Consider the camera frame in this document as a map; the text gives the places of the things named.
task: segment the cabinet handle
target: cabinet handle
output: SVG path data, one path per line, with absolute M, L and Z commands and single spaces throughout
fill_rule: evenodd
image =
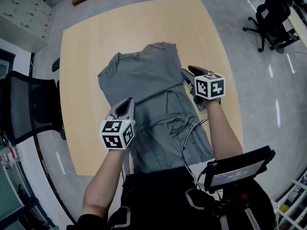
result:
M 28 11 L 26 11 L 26 13 L 29 14 L 29 15 L 31 15 L 31 16 L 34 16 L 33 13 L 30 13 L 30 12 L 28 12 Z
M 20 23 L 20 25 L 23 27 L 29 27 L 28 25 L 25 25 L 24 23 Z
M 6 13 L 6 12 L 4 12 L 4 15 L 7 17 L 13 17 L 13 15 L 11 15 L 10 13 Z

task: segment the cube with fiducial markers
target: cube with fiducial markers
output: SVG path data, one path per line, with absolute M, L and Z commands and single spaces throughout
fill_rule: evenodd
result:
M 132 120 L 103 120 L 99 137 L 105 149 L 124 150 L 134 137 Z
M 196 95 L 207 100 L 225 96 L 226 80 L 218 73 L 194 77 Z

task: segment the desk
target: desk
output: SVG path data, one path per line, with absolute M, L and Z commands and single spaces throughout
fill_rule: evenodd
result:
M 290 7 L 290 11 L 291 14 L 288 17 L 288 20 L 296 31 L 298 37 L 302 40 L 303 44 L 307 48 L 307 28 L 302 22 L 301 18 L 298 16 L 297 12 L 292 7 Z
M 243 144 L 234 78 L 221 39 L 201 0 L 143 2 L 102 13 L 63 32 L 61 108 L 78 175 L 94 175 L 107 154 L 98 131 L 110 106 L 98 86 L 97 75 L 117 52 L 137 52 L 147 44 L 162 41 L 176 43 L 183 68 L 200 66 L 226 77 L 222 107 Z M 207 117 L 206 112 L 198 115 L 200 119 Z M 204 128 L 209 135 L 207 123 Z

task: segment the gray floor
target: gray floor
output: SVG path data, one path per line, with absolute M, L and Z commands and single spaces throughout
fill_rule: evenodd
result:
M 60 55 L 63 30 L 102 12 L 147 0 L 88 0 L 76 7 L 72 6 L 71 1 L 48 1 L 55 4 L 55 20 L 49 45 L 35 56 L 34 66 L 38 78 L 59 79 L 59 71 L 51 72 L 51 65 Z M 268 45 L 264 52 L 258 53 L 259 36 L 242 31 L 243 26 L 254 27 L 247 20 L 249 16 L 255 17 L 255 11 L 248 1 L 256 8 L 263 0 L 202 0 L 222 39 L 234 74 L 244 128 L 244 151 L 265 145 L 270 145 L 276 151 L 268 171 L 257 177 L 269 197 L 274 199 L 307 166 L 307 50 L 299 41 L 288 47 L 282 55 L 271 52 Z M 294 73 L 286 53 L 291 59 Z M 78 218 L 83 189 L 91 177 L 77 178 L 73 174 L 67 143 L 60 139 L 59 134 L 44 132 L 38 138 L 46 167 L 58 193 L 71 214 Z M 60 152 L 65 175 L 56 151 Z M 203 165 L 198 164 L 193 168 L 200 171 Z M 119 205 L 120 185 L 112 211 Z

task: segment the phone mount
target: phone mount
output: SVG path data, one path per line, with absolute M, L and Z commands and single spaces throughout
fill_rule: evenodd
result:
M 204 170 L 205 191 L 212 194 L 216 190 L 231 188 L 239 182 L 255 178 L 267 170 L 266 165 L 275 154 L 274 150 L 266 146 L 228 159 L 208 162 Z

